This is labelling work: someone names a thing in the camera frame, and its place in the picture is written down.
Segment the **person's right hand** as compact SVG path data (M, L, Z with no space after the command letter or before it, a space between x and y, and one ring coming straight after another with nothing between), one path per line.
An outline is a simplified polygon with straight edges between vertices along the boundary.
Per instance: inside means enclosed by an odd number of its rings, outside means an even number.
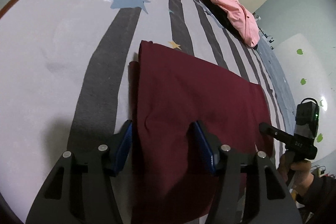
M300 195L304 196L313 183L314 176L311 174L311 162L303 160L300 162L287 164L287 158L289 153L285 153L280 157L280 164L278 166L278 172L285 182L288 181L288 173L290 170L294 171L293 189Z

